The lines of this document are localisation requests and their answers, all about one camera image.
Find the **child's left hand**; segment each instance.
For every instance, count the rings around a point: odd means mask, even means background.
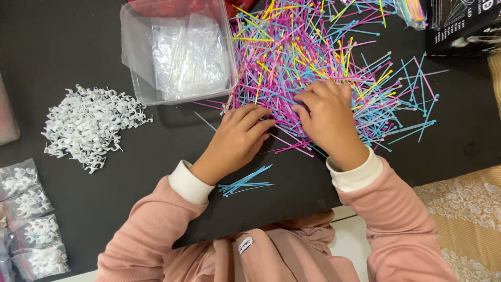
[[[264,132],[275,124],[273,119],[256,122],[271,113],[252,104],[226,112],[209,146],[190,168],[191,173],[212,186],[248,164],[270,137]]]

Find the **child's right hand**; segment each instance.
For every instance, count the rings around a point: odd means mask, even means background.
[[[358,138],[351,111],[351,87],[333,80],[316,81],[294,98],[303,102],[292,109],[299,115],[308,136],[328,153],[343,171],[361,166],[369,150]]]

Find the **clear plastic container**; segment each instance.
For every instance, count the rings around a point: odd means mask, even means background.
[[[210,10],[213,18],[219,24],[221,43],[223,47],[225,47],[227,54],[229,78],[226,82],[226,87],[223,90],[194,93],[193,96],[190,97],[164,100],[162,99],[164,95],[163,91],[155,89],[155,87],[151,85],[151,82],[148,83],[132,69],[135,69],[134,64],[136,64],[136,66],[141,65],[139,68],[143,67],[143,71],[148,73],[148,77],[152,75],[154,77],[154,70],[144,68],[144,60],[141,62],[136,59],[134,62],[135,58],[133,58],[132,62],[129,61],[128,66],[131,69],[134,92],[141,103],[145,105],[173,105],[186,103],[224,96],[236,88],[238,73],[236,70],[235,52],[224,0],[137,0],[125,4],[120,12],[120,19],[122,22],[122,62],[124,62],[124,48],[133,50],[132,54],[134,54],[134,56],[138,52],[141,52],[142,54],[139,57],[146,57],[149,55],[149,52],[151,52],[146,42],[147,40],[151,40],[151,38],[145,38],[145,42],[143,43],[134,40],[134,33],[138,31],[148,32],[148,29],[151,30],[151,18],[180,19],[203,9]],[[125,41],[132,42],[130,46],[124,46],[124,37],[129,37]]]
[[[17,140],[20,136],[21,132],[0,73],[0,146]]]

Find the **black tabletop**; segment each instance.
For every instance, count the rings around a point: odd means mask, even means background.
[[[149,107],[146,113],[153,114],[155,122],[122,131],[125,152],[110,152],[104,169],[92,175],[75,160],[43,153],[47,140],[40,132],[48,108],[61,102],[65,88],[79,83],[133,95],[129,69],[121,63],[122,4],[122,0],[0,1],[0,71],[22,132],[19,140],[0,147],[0,167],[35,160],[68,251],[72,272],[66,276],[95,270],[97,255],[127,219],[134,203],[149,194],[179,160],[194,162],[204,151],[214,131],[193,111],[214,126],[221,119],[217,110],[192,103]],[[395,63],[401,58],[420,58],[424,32],[404,30],[397,17],[387,17],[387,22],[385,30],[368,27],[381,36],[377,43],[361,46],[357,52],[363,52],[368,61],[388,51],[393,52]],[[359,42],[374,39],[356,36]],[[412,186],[501,163],[501,124],[486,60],[425,59],[423,69],[450,69],[428,78],[440,94],[431,115],[437,123],[425,130],[420,143],[418,136],[411,136],[392,144],[391,153],[376,152]],[[422,122],[407,113],[399,118],[409,125]],[[271,138],[265,147],[270,150],[283,145]],[[207,210],[190,223],[176,246],[341,205],[325,158],[310,158],[296,150],[258,155],[222,183],[270,164],[273,166],[256,180],[275,186],[228,198],[213,191]]]

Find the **child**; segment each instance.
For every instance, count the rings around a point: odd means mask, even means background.
[[[369,281],[456,281],[424,204],[358,139],[350,86],[317,81],[295,100],[310,110],[293,106],[308,136],[329,154],[341,201],[367,223]],[[334,239],[332,211],[172,250],[215,184],[260,150],[275,121],[256,122],[270,113],[257,105],[228,111],[203,155],[193,165],[179,162],[136,203],[99,255],[96,281],[359,281],[351,261],[331,256],[327,247]]]

